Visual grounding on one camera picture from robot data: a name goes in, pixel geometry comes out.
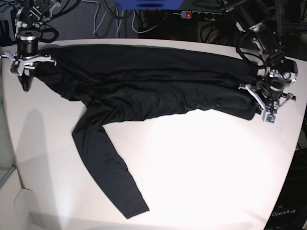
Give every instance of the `wire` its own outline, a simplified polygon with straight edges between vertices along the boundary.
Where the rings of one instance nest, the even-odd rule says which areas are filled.
[[[39,40],[40,42],[43,42],[43,43],[52,43],[52,42],[55,42],[55,41],[58,39],[58,37],[59,37],[59,32],[58,32],[54,27],[52,27],[51,25],[48,25],[48,24],[46,24],[46,23],[43,23],[43,24],[44,24],[45,26],[48,26],[49,28],[40,30],[41,36],[39,37],[38,40]],[[53,33],[54,36],[53,36],[53,38],[51,38],[51,39],[45,39],[45,38],[43,38],[43,35],[44,35],[45,33]]]
[[[97,15],[98,15],[98,12],[99,12],[99,9],[100,9],[100,3],[97,2],[97,1],[93,1],[93,0],[81,0],[81,1],[82,2],[86,2],[86,3],[93,3],[93,4],[97,5],[97,8],[96,8],[96,11],[95,11],[95,14],[94,14],[94,27],[93,27],[93,34],[96,34],[96,32],[98,31],[100,25],[104,21],[107,12],[105,11],[102,19],[100,20],[98,26],[96,27],[96,20],[97,20]],[[119,14],[118,8],[115,5],[112,5],[112,6],[109,6],[109,7],[110,8],[111,7],[115,7],[115,10],[117,11],[117,14]],[[119,29],[120,29],[120,26],[121,26],[121,20],[120,20],[120,22],[118,22],[118,20],[116,20],[116,21],[117,21],[117,24],[116,24],[116,37],[119,37]]]
[[[163,21],[163,22],[159,23],[158,25],[155,25],[154,27],[152,27],[152,28],[150,28],[150,29],[148,29],[148,30],[145,30],[145,31],[137,31],[137,30],[134,28],[134,20],[135,20],[135,12],[133,11],[133,19],[132,19],[132,24],[131,24],[131,26],[132,26],[133,31],[136,32],[137,34],[144,34],[144,33],[147,33],[147,32],[149,32],[149,31],[151,31],[151,30],[157,28],[159,25],[161,25],[161,24],[164,22],[164,21]]]
[[[140,21],[140,24],[141,24],[141,27],[143,28],[143,24],[146,23],[146,20],[143,22],[142,21],[142,18],[141,18],[141,10],[139,10],[139,13],[136,12],[136,10],[134,10],[136,16],[138,17],[139,21]]]
[[[0,0],[0,2],[5,2],[4,4],[2,4],[2,5],[0,5],[0,8],[1,7],[3,7],[3,6],[12,6],[14,9],[16,9],[16,7],[14,6],[14,4],[19,4],[20,3],[20,1],[10,1],[10,2],[8,2],[8,1],[4,1],[4,0]]]
[[[207,43],[207,41],[208,41],[208,39],[209,39],[209,37],[210,37],[211,33],[212,33],[213,31],[215,31],[215,30],[217,30],[217,28],[216,28],[216,27],[215,27],[215,28],[211,28],[211,29],[210,29],[209,33],[207,34],[207,36],[206,36],[206,38],[205,38],[204,43]]]
[[[201,32],[200,32],[200,37],[201,37],[201,41],[203,42],[203,43],[206,43],[205,42],[205,40],[203,39],[203,37],[202,37],[202,32],[206,29],[206,28],[208,28],[208,27],[211,27],[210,28],[210,33],[212,32],[211,30],[213,29],[213,23],[210,23],[210,24],[207,24],[207,25],[204,25],[202,28],[201,28]]]
[[[76,1],[70,8],[68,8],[67,10],[60,11],[60,12],[57,13],[56,15],[53,15],[53,17],[52,17],[48,22],[50,22],[51,20],[56,19],[56,18],[58,18],[58,17],[60,17],[60,16],[63,16],[63,15],[65,15],[65,14],[68,14],[68,13],[71,12],[72,10],[76,9],[77,6],[79,6],[80,2],[81,2],[81,0],[77,0],[77,1]]]
[[[251,54],[251,53],[244,53],[244,52],[241,51],[240,45],[241,45],[242,41],[244,40],[244,38],[246,38],[247,35],[249,35],[250,32],[251,32],[251,30],[248,31],[247,33],[245,33],[245,34],[238,40],[238,43],[237,43],[237,46],[236,46],[236,51],[237,51],[237,53],[241,56],[241,58],[242,58],[243,60],[245,60],[249,65],[252,65],[252,66],[256,67],[257,69],[266,69],[266,67],[265,67],[265,62],[264,62],[264,60],[263,60],[261,57],[259,57],[259,56],[257,56],[257,55],[254,55],[254,54]],[[259,60],[262,61],[263,65],[262,65],[262,66],[259,66],[259,65],[257,65],[257,64],[252,63],[252,61],[250,61],[250,60],[245,56],[245,55],[247,55],[247,54],[248,54],[248,55],[252,55],[252,56],[257,56],[257,58],[258,58]]]
[[[121,12],[121,16],[124,16],[124,12],[125,12],[125,10],[122,10],[122,12]],[[121,23],[122,23],[122,19],[119,21],[119,24],[118,24],[118,26],[117,26],[117,31],[116,31],[116,38],[119,38],[119,30],[120,30],[120,26],[121,26]]]
[[[69,4],[70,1],[71,1],[71,0],[67,0],[66,3],[65,3],[65,5],[63,6],[63,8],[62,8],[58,13],[63,12],[63,11],[65,10],[65,8],[68,6],[68,4]]]
[[[94,27],[93,27],[93,34],[95,34],[95,32],[97,31],[98,28],[96,28],[96,18],[97,18],[97,14],[98,14],[98,11],[100,9],[100,4],[97,2],[97,1],[91,1],[91,0],[81,0],[83,2],[88,2],[88,3],[94,3],[94,4],[97,4],[97,9],[95,11],[95,14],[94,14]]]
[[[111,6],[108,5],[108,3],[106,2],[106,0],[101,0],[101,1],[103,2],[103,4],[104,4],[106,10],[107,10],[114,18],[116,18],[116,19],[126,19],[126,18],[129,18],[129,17],[132,15],[132,12],[133,12],[133,11],[130,12],[130,14],[128,14],[128,15],[126,15],[126,16],[123,16],[123,17],[119,16],[118,14],[116,15],[113,11],[110,10],[110,7],[111,7]]]
[[[5,3],[21,3],[23,1],[21,1],[21,0],[15,0],[15,1],[0,0],[0,2],[5,2]]]
[[[202,3],[207,3],[207,4],[210,4],[212,6],[202,5]],[[221,9],[219,4],[213,3],[213,2],[208,1],[208,0],[196,0],[196,1],[193,1],[192,5],[197,6],[197,7],[201,7],[201,8],[205,8],[205,9],[208,9],[208,10],[220,10]]]

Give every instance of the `wrinkled fabric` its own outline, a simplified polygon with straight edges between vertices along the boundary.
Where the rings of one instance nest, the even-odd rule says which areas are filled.
[[[68,46],[47,48],[36,77],[87,111],[72,137],[87,170],[119,211],[130,218],[148,211],[123,159],[103,125],[215,109],[246,120],[255,100],[241,83],[255,83],[257,70],[236,58],[170,48]]]

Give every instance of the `shirt sleeve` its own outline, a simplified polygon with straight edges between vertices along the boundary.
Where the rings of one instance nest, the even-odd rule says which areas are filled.
[[[149,211],[123,159],[105,129],[102,110],[91,106],[78,122],[72,137],[80,157],[98,186],[126,217]]]

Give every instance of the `black long-sleeve shirt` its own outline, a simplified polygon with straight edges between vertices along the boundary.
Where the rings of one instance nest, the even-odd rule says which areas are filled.
[[[87,111],[72,136],[87,170],[126,218],[148,207],[116,152],[105,124],[215,109],[251,120],[255,100],[238,89],[255,83],[244,61],[202,52],[136,46],[68,46],[40,51],[36,77]]]

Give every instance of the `table surface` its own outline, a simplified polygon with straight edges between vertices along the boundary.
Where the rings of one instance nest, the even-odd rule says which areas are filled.
[[[240,58],[232,47],[179,41],[97,39],[55,44],[160,46]],[[8,64],[3,60],[4,104],[17,166],[24,187],[37,196],[47,229],[264,228],[303,122],[306,62],[297,60],[298,80],[289,88],[297,101],[279,111],[275,125],[263,123],[260,115],[246,121],[196,110],[104,126],[150,208],[128,220],[91,178],[72,140],[85,106],[61,98],[38,79],[30,92],[23,92],[7,71]]]

